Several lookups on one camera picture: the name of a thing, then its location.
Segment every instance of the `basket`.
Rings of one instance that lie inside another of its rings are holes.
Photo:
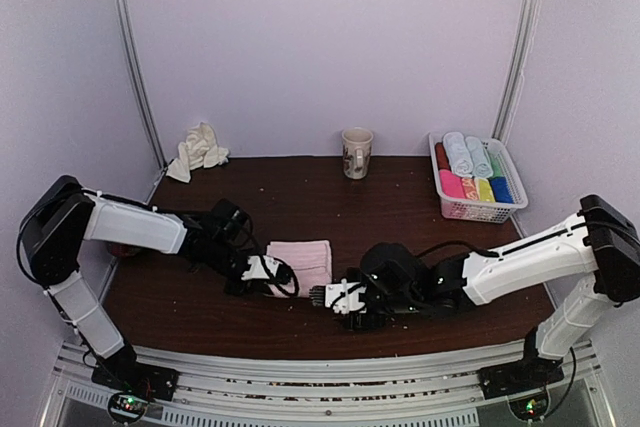
[[[480,139],[482,144],[500,164],[500,168],[507,179],[509,193],[513,199],[513,204],[502,202],[483,202],[479,200],[456,199],[449,197],[442,191],[440,175],[438,174],[438,162],[436,161],[435,146],[442,141],[444,134],[429,133],[429,147],[431,149],[431,163],[433,165],[433,176],[436,182],[436,189],[440,196],[440,211],[447,219],[475,220],[478,222],[492,222],[502,224],[514,212],[524,209],[529,200],[522,186],[522,181],[516,172],[507,148],[496,139]]]

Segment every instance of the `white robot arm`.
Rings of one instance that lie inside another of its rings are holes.
[[[83,241],[102,240],[157,250],[203,263],[227,278],[225,292],[270,293],[270,286],[297,279],[283,262],[261,255],[257,245],[242,250],[234,240],[249,217],[228,200],[210,212],[159,212],[128,199],[83,189],[69,176],[60,177],[23,220],[17,256],[21,269],[51,298],[96,357],[96,383],[149,397],[170,400],[177,373],[136,362],[136,354],[111,321],[80,273],[77,256]],[[22,265],[20,247],[30,274]]]
[[[571,346],[609,309],[640,296],[635,227],[598,196],[583,198],[581,207],[537,235],[431,266],[420,258],[440,246],[414,256],[400,244],[378,244],[359,271],[339,284],[314,287],[311,298],[343,314],[347,328],[371,330],[389,315],[448,317],[525,287],[584,274],[556,312],[527,335],[522,360],[480,372],[487,398],[561,380]]]

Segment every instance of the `lavender wall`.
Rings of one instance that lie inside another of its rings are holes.
[[[542,0],[535,44],[508,143],[530,200],[528,233],[598,193],[640,225],[638,0]],[[562,299],[571,279],[550,285]],[[640,302],[606,315],[592,334],[621,425],[640,425]]]
[[[430,130],[490,134],[521,0],[129,0],[168,155],[209,121],[236,156],[424,154]]]
[[[155,164],[125,69],[113,0],[0,0],[0,412],[29,426],[69,331],[14,258],[22,216],[62,173],[141,198]],[[102,248],[83,252],[100,284]]]

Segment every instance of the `mug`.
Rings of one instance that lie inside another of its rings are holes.
[[[342,132],[342,168],[350,179],[363,179],[369,170],[373,133],[356,127]]]

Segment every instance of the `pink towel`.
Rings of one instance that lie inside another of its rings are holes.
[[[331,283],[331,246],[328,240],[271,242],[267,246],[267,255],[291,266],[300,284],[299,297],[309,297],[309,290],[315,285]],[[292,292],[293,282],[283,287]],[[271,291],[276,297],[284,297],[275,287],[271,287]]]
[[[442,184],[442,191],[445,195],[456,199],[465,198],[461,179],[456,174],[448,170],[440,170],[440,183]]]

